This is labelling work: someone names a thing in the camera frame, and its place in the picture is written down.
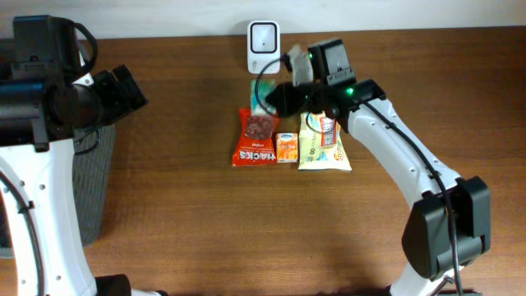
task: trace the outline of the wooden table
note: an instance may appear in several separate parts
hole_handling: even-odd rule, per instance
[[[526,28],[284,35],[282,46],[333,36],[431,151],[491,189],[491,251],[462,271],[464,287],[524,294]],[[246,48],[244,36],[99,41],[97,69],[125,63],[150,104],[118,124],[102,233],[85,249],[93,274],[172,295],[391,284],[409,208],[359,142],[344,135],[352,173],[231,167],[253,78]],[[16,292],[15,269],[0,261],[2,294]]]

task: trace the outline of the red snack bag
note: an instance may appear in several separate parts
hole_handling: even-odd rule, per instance
[[[232,166],[275,164],[277,162],[272,143],[272,132],[276,118],[252,116],[250,109],[239,109],[242,133],[236,152],[232,156]]]

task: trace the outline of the orange label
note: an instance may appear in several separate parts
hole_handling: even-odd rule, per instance
[[[298,161],[298,134],[279,133],[276,135],[276,152],[279,163],[293,163]]]

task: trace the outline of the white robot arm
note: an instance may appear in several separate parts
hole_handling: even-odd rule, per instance
[[[341,39],[314,44],[308,55],[293,49],[273,62],[284,62],[293,82],[278,85],[266,103],[285,118],[325,111],[372,152],[404,194],[411,209],[402,237],[408,264],[390,295],[434,295],[449,282],[463,294],[460,269],[490,247],[486,184],[479,177],[463,180],[440,162],[373,80],[357,82]]]
[[[15,18],[13,29],[16,61],[0,72],[0,190],[18,294],[166,295],[133,290],[125,275],[91,274],[73,199],[74,139],[115,123],[147,99],[123,65],[90,75],[97,44],[83,25],[25,16]],[[92,58],[79,55],[76,30],[88,39]]]

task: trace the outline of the yellow snack bag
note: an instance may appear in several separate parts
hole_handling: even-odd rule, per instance
[[[340,169],[350,172],[351,164],[339,137],[340,129],[339,124],[324,113],[302,113],[299,170]]]

